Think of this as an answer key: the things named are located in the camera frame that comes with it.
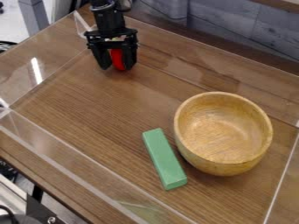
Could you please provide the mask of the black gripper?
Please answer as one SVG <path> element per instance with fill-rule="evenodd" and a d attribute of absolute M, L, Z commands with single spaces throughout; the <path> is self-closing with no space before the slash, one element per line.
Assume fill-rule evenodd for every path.
<path fill-rule="evenodd" d="M 112 65 L 108 49 L 123 49 L 123 63 L 125 70 L 136 64 L 137 30 L 121 28 L 111 33 L 101 33 L 99 30 L 85 31 L 87 46 L 91 49 L 97 64 L 103 70 Z"/>

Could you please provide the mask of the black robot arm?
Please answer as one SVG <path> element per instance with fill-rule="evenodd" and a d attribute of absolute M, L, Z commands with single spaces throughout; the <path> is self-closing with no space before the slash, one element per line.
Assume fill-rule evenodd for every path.
<path fill-rule="evenodd" d="M 89 10 L 97 29 L 85 31 L 87 46 L 103 70 L 113 66 L 120 71 L 136 64 L 137 30 L 127 28 L 120 0 L 89 0 Z"/>

